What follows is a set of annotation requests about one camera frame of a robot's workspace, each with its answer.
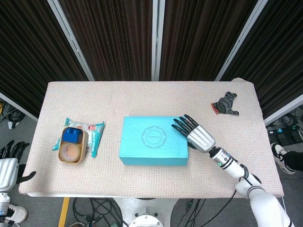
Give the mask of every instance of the yellow pole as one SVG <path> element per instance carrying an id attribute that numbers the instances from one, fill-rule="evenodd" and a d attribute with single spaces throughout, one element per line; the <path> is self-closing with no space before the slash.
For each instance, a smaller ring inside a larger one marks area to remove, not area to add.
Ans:
<path id="1" fill-rule="evenodd" d="M 64 227 L 65 226 L 65 220 L 66 220 L 66 215 L 67 215 L 69 202 L 70 202 L 69 197 L 65 197 L 63 199 L 62 210 L 61 210 L 61 215 L 60 215 L 60 220 L 59 220 L 58 227 Z"/>

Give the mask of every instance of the white frame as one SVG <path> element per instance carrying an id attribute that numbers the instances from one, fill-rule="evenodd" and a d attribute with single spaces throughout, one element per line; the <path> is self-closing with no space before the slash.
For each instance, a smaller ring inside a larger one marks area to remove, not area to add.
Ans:
<path id="1" fill-rule="evenodd" d="M 77 39 L 71 29 L 70 23 L 68 22 L 65 13 L 63 12 L 61 5 L 58 0 L 47 0 L 50 5 L 54 15 L 56 16 L 62 31 L 64 32 L 67 41 L 69 42 L 72 50 L 74 51 L 83 71 L 88 78 L 89 81 L 95 81 L 90 69 L 89 65 L 86 62 L 86 59 L 82 53 L 82 50 L 77 42 Z"/>
<path id="2" fill-rule="evenodd" d="M 151 80 L 159 81 L 165 0 L 152 1 Z"/>
<path id="3" fill-rule="evenodd" d="M 256 20 L 258 19 L 259 15 L 261 14 L 262 10 L 266 6 L 268 0 L 258 0 L 255 5 L 255 8 L 252 10 L 250 17 L 247 19 L 235 45 L 233 46 L 230 54 L 228 55 L 227 59 L 225 60 L 221 70 L 219 71 L 215 81 L 221 80 L 223 74 L 227 70 L 228 66 L 230 65 L 231 61 L 235 57 L 236 53 L 240 49 L 242 43 L 244 42 L 247 34 L 250 32 L 252 26 L 255 24 Z"/>
<path id="4" fill-rule="evenodd" d="M 25 115 L 29 116 L 31 119 L 33 119 L 34 121 L 38 121 L 38 118 L 36 118 L 35 116 L 33 116 L 29 111 L 25 110 L 23 107 L 19 106 L 17 103 L 15 103 L 13 100 L 11 100 L 10 98 L 6 97 L 4 94 L 2 94 L 0 92 L 0 98 L 2 98 L 4 101 L 8 102 L 9 104 L 11 104 L 13 107 L 17 108 L 18 110 L 20 110 L 22 113 L 24 113 Z"/>
<path id="5" fill-rule="evenodd" d="M 278 111 L 274 112 L 272 115 L 264 119 L 264 124 L 268 126 L 275 120 L 279 119 L 280 117 L 284 116 L 286 113 L 292 111 L 293 109 L 297 108 L 298 106 L 303 105 L 303 94 L 291 101 L 290 103 L 283 106 Z"/>

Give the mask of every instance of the textured tablecloth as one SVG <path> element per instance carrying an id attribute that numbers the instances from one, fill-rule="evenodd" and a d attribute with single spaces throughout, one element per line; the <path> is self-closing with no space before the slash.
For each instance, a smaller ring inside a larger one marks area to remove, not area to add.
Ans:
<path id="1" fill-rule="evenodd" d="M 232 109 L 239 116 L 216 115 L 211 103 L 225 92 L 238 96 Z M 20 193 L 78 193 L 153 198 L 231 197 L 237 179 L 230 178 L 208 154 L 189 149 L 185 167 L 125 166 L 118 157 L 125 116 L 189 114 L 257 175 L 264 189 L 283 196 L 254 86 L 232 82 L 51 82 L 37 123 Z M 98 123 L 105 129 L 96 158 L 78 165 L 61 163 L 52 151 L 66 117 Z"/>

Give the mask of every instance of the black curtain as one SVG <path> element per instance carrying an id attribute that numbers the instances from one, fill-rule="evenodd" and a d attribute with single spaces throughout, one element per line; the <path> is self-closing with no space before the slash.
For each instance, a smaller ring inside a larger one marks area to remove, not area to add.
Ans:
<path id="1" fill-rule="evenodd" d="M 95 80 L 151 80 L 152 0 L 60 0 Z"/>
<path id="2" fill-rule="evenodd" d="M 38 117 L 50 81 L 87 80 L 46 0 L 1 0 L 0 92 Z"/>
<path id="3" fill-rule="evenodd" d="M 222 77 L 255 85 L 264 118 L 303 94 L 303 1 L 270 0 Z"/>
<path id="4" fill-rule="evenodd" d="M 166 0 L 160 80 L 214 80 L 256 0 Z"/>

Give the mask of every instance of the box lid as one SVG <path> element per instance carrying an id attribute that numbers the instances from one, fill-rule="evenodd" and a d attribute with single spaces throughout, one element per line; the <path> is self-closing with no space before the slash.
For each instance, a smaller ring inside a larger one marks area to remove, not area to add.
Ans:
<path id="1" fill-rule="evenodd" d="M 176 117 L 125 117 L 120 157 L 188 158 L 187 140 L 172 128 Z"/>

